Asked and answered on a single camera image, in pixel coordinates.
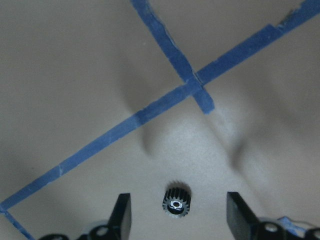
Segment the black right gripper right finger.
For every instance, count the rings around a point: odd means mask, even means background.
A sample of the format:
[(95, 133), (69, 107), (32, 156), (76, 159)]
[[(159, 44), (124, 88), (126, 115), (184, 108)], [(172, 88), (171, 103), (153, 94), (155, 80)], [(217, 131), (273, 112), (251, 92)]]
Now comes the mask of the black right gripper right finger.
[(226, 194), (226, 222), (235, 240), (253, 240), (260, 220), (238, 192)]

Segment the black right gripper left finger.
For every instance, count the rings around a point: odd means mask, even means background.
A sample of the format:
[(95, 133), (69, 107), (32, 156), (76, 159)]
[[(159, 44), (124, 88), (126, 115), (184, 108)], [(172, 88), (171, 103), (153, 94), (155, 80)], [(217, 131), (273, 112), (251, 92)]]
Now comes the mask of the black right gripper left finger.
[(108, 220), (109, 240), (128, 240), (132, 226), (131, 194), (121, 193)]

